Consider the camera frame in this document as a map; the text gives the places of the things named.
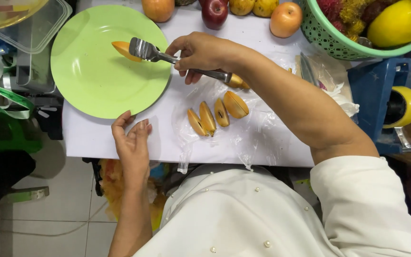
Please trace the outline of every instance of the white sleeve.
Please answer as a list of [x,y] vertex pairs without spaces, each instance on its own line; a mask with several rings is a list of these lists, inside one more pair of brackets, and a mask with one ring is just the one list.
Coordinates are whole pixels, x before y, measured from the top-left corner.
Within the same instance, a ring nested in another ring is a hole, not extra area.
[[386,160],[341,156],[311,170],[326,235],[347,257],[411,257],[411,216]]

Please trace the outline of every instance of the white tile floor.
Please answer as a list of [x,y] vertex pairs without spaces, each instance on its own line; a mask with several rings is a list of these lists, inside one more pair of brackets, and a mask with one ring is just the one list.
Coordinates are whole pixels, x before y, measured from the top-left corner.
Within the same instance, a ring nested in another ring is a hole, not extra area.
[[[62,142],[44,140],[33,176],[15,188],[49,186],[44,199],[0,206],[0,230],[60,234],[84,224],[105,202],[94,192],[91,164],[65,157]],[[0,233],[0,257],[105,257],[117,225],[105,208],[79,230],[60,237]]]

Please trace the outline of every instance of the fork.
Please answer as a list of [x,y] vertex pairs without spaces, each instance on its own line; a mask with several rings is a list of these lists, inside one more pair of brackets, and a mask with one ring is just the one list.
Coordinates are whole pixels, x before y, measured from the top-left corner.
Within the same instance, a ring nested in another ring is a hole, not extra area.
[[[140,38],[131,38],[131,41],[129,43],[129,54],[154,63],[161,60],[175,64],[181,59],[180,57],[170,56],[168,54],[162,53],[158,47]],[[208,77],[221,80],[225,83],[231,82],[231,72],[202,69],[192,70],[204,74]]]

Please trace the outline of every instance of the plastic basket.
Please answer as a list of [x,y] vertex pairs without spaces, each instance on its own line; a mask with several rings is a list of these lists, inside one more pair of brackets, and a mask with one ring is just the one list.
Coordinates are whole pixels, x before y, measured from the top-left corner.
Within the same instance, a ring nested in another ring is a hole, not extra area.
[[342,60],[368,57],[390,58],[411,51],[411,42],[396,49],[378,50],[362,46],[347,38],[328,21],[317,0],[298,0],[303,12],[301,30],[305,37],[325,49],[328,55]]

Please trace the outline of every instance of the orange apple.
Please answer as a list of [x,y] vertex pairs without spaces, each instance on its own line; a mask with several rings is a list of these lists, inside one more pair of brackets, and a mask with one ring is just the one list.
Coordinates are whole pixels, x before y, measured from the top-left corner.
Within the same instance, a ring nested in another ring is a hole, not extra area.
[[270,31],[279,38],[291,37],[300,27],[302,10],[293,2],[279,4],[270,17]]

